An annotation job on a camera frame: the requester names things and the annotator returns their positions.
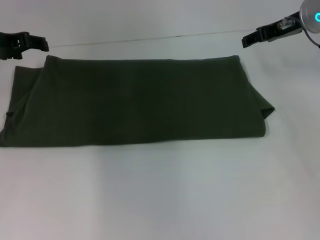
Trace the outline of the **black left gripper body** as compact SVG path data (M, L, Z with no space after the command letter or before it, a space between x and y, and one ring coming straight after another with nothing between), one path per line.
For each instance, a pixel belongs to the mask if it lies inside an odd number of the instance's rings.
M21 60L22 52L27 50L28 32L0 33L0 59Z

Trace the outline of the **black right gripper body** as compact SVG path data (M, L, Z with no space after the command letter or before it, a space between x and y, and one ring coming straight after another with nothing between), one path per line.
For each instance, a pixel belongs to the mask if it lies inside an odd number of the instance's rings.
M283 18L280 21L259 27L262 42L272 42L281 38L293 36L303 31L299 20L293 18Z

